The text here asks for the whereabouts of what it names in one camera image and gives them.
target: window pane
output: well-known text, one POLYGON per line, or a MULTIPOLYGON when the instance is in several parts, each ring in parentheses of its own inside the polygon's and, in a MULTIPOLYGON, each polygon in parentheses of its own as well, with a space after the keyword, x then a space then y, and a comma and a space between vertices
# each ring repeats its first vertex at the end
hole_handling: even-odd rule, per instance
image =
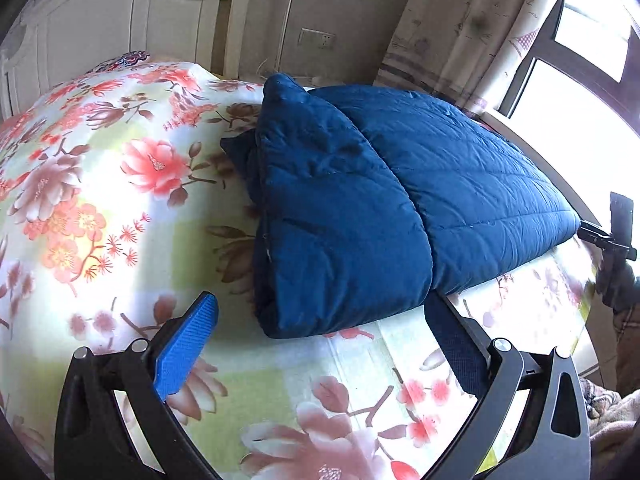
POLYGON ((618 0, 564 0, 556 41, 620 81, 630 30, 618 0))
MULTIPOLYGON (((640 245, 640 137, 586 88, 538 60, 511 119, 519 134, 610 228, 609 193, 634 200, 640 245)), ((640 273, 640 262, 632 263, 640 273)))

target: headboard panel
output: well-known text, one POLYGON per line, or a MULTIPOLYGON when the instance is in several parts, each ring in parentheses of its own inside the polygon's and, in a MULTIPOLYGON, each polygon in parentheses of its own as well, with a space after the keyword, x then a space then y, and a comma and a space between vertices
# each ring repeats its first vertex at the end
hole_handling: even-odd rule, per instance
POLYGON ((52 86, 131 50, 211 66, 225 43, 224 73, 238 77, 249 0, 231 0, 226 38, 215 38, 221 0, 44 0, 25 18, 20 49, 0 53, 2 115, 25 111, 52 86))

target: silver screw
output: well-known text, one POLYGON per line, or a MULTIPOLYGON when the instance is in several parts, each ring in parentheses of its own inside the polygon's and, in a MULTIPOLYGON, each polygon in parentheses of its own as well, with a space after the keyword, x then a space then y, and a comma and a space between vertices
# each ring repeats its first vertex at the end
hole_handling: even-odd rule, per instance
POLYGON ((503 339, 501 337, 499 337, 494 341, 494 346, 500 352, 508 352, 509 350, 511 350, 511 343, 509 343, 506 339, 503 339))
POLYGON ((131 349, 136 353, 144 352, 149 346, 149 341, 146 339, 136 339, 131 343, 131 349))
POLYGON ((569 357, 571 357, 568 349, 561 346, 556 346, 556 354, 558 354, 558 357, 562 359, 568 359, 569 357))
POLYGON ((76 348, 74 352, 74 357, 76 359, 84 359, 88 354, 88 348, 86 346, 81 346, 80 348, 76 348))

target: bed sheet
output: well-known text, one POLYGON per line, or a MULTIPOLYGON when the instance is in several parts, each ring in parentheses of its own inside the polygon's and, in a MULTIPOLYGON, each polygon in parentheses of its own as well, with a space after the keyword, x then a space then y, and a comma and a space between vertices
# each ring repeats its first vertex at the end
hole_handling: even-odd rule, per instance
MULTIPOLYGON (((0 410, 48 474, 74 349, 151 338, 202 290, 220 321, 167 402, 225 480, 418 479, 476 402, 421 308, 301 340, 261 332, 257 211, 220 149, 261 101, 260 85, 194 64, 139 64, 53 88, 0 139, 0 410)), ((591 281, 574 238, 451 299, 490 336, 549 352, 575 347, 591 281)), ((484 466, 506 450, 525 398, 484 466)))

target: wall socket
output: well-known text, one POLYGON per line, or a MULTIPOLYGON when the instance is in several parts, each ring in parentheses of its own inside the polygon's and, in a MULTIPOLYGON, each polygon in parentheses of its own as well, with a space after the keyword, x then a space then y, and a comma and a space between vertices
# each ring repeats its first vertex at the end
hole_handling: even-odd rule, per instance
POLYGON ((323 32, 322 30, 312 30, 311 28, 300 29, 298 44, 308 48, 322 48, 331 50, 334 47, 335 34, 323 32))

